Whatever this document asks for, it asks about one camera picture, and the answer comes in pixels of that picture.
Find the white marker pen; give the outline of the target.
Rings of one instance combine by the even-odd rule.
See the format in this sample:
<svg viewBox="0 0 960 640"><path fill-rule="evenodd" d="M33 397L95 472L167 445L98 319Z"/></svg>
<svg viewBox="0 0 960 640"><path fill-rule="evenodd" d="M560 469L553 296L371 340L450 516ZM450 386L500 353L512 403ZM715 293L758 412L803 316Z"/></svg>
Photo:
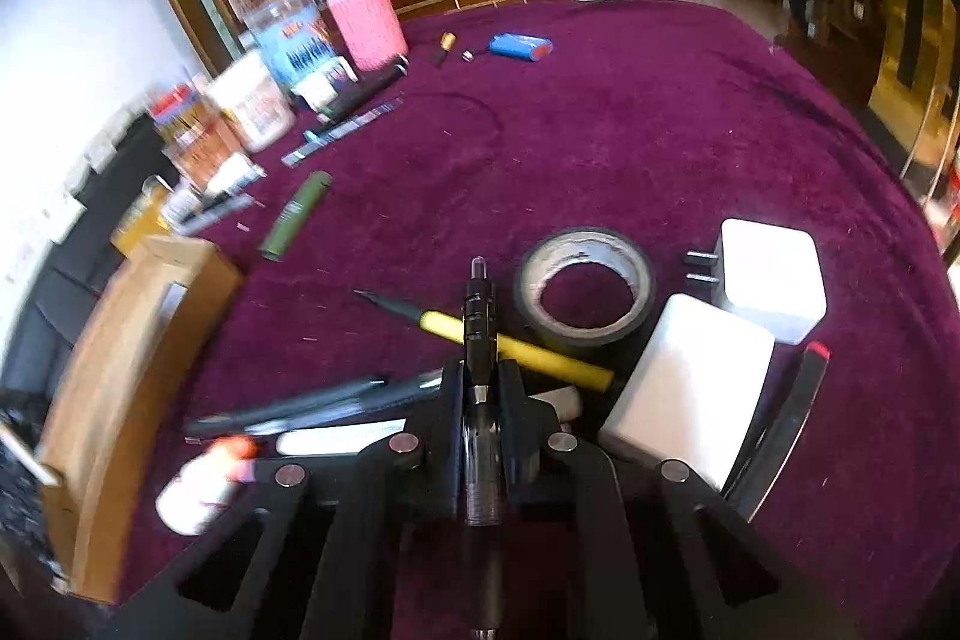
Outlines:
<svg viewBox="0 0 960 640"><path fill-rule="evenodd" d="M275 450L281 456L352 456L383 438L402 434L407 419L375 420L361 424L311 427L285 432L277 438Z"/></svg>

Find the white oval bottle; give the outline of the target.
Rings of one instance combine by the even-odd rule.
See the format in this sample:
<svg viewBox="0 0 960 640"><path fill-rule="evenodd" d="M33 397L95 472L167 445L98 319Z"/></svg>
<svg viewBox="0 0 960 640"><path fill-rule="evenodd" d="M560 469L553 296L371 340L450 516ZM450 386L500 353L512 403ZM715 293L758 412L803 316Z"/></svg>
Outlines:
<svg viewBox="0 0 960 640"><path fill-rule="evenodd" d="M156 497L155 509L172 533L199 536L239 491L254 481L257 445L251 437L218 438L182 466Z"/></svg>

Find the white square charger block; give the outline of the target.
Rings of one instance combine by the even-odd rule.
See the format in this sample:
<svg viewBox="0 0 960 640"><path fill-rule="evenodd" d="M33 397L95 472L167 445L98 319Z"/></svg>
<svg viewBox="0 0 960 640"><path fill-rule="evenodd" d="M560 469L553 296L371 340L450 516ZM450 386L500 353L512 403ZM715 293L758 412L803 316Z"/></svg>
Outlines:
<svg viewBox="0 0 960 640"><path fill-rule="evenodd" d="M754 419L773 349L775 337L763 326L686 294L670 296L599 442L621 459L680 459L721 489Z"/></svg>

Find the black pen clear tip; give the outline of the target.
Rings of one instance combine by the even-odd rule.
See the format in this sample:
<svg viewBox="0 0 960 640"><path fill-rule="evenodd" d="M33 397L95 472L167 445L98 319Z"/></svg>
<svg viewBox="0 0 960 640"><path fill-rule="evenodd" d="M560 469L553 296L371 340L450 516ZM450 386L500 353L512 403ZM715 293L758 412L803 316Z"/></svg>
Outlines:
<svg viewBox="0 0 960 640"><path fill-rule="evenodd" d="M490 383L496 369L493 286L487 260L470 262L464 296L464 520L469 528L473 638L494 638L501 624L500 431L491 411Z"/></svg>

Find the yellow black pen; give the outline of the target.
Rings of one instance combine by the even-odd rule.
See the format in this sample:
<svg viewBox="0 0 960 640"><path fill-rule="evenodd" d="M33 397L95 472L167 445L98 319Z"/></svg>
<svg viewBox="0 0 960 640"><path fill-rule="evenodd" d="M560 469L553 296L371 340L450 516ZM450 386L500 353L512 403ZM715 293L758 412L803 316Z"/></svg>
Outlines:
<svg viewBox="0 0 960 640"><path fill-rule="evenodd" d="M430 335L457 342L457 344L464 342L464 323L457 317L443 314L439 310L418 307L400 299L384 298L370 291L355 289L355 294L376 307L391 312L392 315L415 323L421 331L427 331ZM584 390L602 393L612 385L612 370L587 364L584 360L574 359L574 357L553 353L550 349L535 346L530 342L498 335L496 349L501 357L516 360L523 369L564 381L568 385L579 386Z"/></svg>

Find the white power adapter with prongs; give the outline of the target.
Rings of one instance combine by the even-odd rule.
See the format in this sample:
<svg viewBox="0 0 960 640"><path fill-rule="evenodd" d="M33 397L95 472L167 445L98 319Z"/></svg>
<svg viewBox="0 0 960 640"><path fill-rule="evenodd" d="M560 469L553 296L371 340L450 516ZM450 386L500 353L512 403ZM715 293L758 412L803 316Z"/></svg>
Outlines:
<svg viewBox="0 0 960 640"><path fill-rule="evenodd" d="M722 221L713 250L686 250L686 280L709 289L729 314L758 323L797 346L827 315L827 291L814 237L757 221Z"/></svg>

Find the black electrical tape roll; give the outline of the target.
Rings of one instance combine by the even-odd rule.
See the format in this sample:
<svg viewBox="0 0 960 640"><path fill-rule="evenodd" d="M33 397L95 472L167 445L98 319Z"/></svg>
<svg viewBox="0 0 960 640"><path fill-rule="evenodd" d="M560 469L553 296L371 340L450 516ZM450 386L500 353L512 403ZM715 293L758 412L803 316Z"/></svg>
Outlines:
<svg viewBox="0 0 960 640"><path fill-rule="evenodd" d="M547 346L589 354L640 330L656 300L656 273L620 232L574 227L524 255L512 292L517 312Z"/></svg>

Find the black marker pink cap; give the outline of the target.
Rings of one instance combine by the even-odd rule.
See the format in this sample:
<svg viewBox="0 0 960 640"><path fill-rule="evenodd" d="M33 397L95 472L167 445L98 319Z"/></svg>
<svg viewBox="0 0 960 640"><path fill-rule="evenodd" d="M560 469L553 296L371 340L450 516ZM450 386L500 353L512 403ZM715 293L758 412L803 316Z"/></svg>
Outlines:
<svg viewBox="0 0 960 640"><path fill-rule="evenodd" d="M350 401L363 393L371 392L374 388L386 385L386 377L363 377L356 380L340 383L340 385L319 388L302 395L279 399L274 403L262 404L257 408L235 409L226 413L203 416L189 420L182 426L185 438L192 440L208 440L209 438L224 437L242 432L249 425L262 424L267 420L279 417L293 416L298 413L311 413L314 409L325 408L331 404Z"/></svg>

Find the black knife red tip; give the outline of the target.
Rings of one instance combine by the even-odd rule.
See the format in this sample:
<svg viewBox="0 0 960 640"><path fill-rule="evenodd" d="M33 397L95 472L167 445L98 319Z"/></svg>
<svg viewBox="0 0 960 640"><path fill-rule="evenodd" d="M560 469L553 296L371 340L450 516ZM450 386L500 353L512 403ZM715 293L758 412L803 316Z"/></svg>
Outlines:
<svg viewBox="0 0 960 640"><path fill-rule="evenodd" d="M734 510L752 521L799 443L827 375L832 353L823 342L812 341L797 359L782 393L765 413L757 413L740 448L734 470L722 497Z"/></svg>

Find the cardboard tray box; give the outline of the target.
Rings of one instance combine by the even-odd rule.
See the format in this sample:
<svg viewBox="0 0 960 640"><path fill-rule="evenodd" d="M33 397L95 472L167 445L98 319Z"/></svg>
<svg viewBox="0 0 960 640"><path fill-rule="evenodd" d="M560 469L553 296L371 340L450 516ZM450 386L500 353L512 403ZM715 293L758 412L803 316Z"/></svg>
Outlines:
<svg viewBox="0 0 960 640"><path fill-rule="evenodd" d="M57 477L41 489L47 534L78 598L119 599L156 435L241 283L212 242L151 236L94 307L39 443Z"/></svg>

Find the purple velvet tablecloth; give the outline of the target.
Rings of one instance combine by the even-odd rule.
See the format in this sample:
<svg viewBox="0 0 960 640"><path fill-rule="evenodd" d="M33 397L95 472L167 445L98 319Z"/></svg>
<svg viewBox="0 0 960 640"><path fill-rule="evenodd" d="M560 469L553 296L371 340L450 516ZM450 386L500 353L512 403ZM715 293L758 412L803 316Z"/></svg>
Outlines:
<svg viewBox="0 0 960 640"><path fill-rule="evenodd" d="M553 42L540 62L496 34ZM869 638L958 630L958 308L923 213L846 109L732 14L680 2L529 3L415 19L391 112L320 151L329 195L279 262L263 237L304 182L263 154L254 204L210 239L244 276L167 418L128 537L122 593L185 546L156 494L189 417L454 354L355 289L457 312L473 257L508 291L558 230L617 230L658 291L727 218L817 244L832 360L757 518Z"/></svg>

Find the black leather sofa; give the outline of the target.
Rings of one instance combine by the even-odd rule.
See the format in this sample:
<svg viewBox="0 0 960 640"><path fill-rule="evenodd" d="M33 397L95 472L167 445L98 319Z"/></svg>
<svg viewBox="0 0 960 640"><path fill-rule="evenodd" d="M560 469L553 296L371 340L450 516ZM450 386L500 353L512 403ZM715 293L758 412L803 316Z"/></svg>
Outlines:
<svg viewBox="0 0 960 640"><path fill-rule="evenodd" d="M88 175L80 190L85 211L39 269L3 360L5 390L53 395L89 315L121 266L121 250L110 236L151 175L178 178L153 122L140 115L106 169Z"/></svg>

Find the blue label plastic jar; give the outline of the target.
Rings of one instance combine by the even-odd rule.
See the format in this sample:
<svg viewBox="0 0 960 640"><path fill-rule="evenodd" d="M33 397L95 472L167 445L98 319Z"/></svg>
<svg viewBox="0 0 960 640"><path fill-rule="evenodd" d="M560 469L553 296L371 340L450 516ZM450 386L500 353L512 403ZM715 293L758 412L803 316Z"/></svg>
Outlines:
<svg viewBox="0 0 960 640"><path fill-rule="evenodd" d="M280 85L308 103L325 104L358 80L335 50L314 0L270 0L247 27Z"/></svg>

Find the blue battery pack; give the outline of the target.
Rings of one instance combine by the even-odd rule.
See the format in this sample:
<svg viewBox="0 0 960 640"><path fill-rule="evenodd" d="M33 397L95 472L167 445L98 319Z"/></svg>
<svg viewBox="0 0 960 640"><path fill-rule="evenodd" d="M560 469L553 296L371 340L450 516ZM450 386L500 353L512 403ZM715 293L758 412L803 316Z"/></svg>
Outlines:
<svg viewBox="0 0 960 640"><path fill-rule="evenodd" d="M496 57L535 64L553 52L553 42L527 34L496 34L488 42L487 50Z"/></svg>

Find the pink sleeved mug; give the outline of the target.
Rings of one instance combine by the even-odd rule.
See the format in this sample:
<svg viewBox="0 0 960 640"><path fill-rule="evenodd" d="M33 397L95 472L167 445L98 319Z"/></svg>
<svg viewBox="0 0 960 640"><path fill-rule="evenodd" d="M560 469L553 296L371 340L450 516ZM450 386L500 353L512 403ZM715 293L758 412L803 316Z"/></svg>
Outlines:
<svg viewBox="0 0 960 640"><path fill-rule="evenodd" d="M393 1L327 0L353 64L361 71L377 70L409 53Z"/></svg>

